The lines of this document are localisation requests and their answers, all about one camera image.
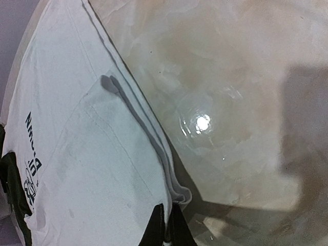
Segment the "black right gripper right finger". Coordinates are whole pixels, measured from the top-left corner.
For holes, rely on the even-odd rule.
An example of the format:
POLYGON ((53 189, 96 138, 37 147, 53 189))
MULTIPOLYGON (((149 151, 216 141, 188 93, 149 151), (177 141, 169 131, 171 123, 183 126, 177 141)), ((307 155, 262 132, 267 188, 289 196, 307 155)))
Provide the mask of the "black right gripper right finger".
POLYGON ((169 219, 169 232, 173 246, 197 246, 178 204, 173 204, 169 219))

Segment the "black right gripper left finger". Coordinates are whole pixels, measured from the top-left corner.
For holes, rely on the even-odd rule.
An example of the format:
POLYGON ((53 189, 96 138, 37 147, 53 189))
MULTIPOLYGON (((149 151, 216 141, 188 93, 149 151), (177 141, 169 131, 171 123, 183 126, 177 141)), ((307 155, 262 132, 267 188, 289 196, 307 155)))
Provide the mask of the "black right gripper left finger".
POLYGON ((165 236, 163 204, 154 207, 139 246, 163 246, 165 236))

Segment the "white and green raglan shirt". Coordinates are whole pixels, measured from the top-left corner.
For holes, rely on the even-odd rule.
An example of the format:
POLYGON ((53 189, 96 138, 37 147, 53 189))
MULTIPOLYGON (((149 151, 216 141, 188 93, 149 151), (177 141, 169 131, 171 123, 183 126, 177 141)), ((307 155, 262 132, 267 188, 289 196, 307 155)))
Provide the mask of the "white and green raglan shirt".
POLYGON ((87 1, 41 1, 1 127, 1 182, 26 245, 139 245, 179 184, 167 138, 87 1))

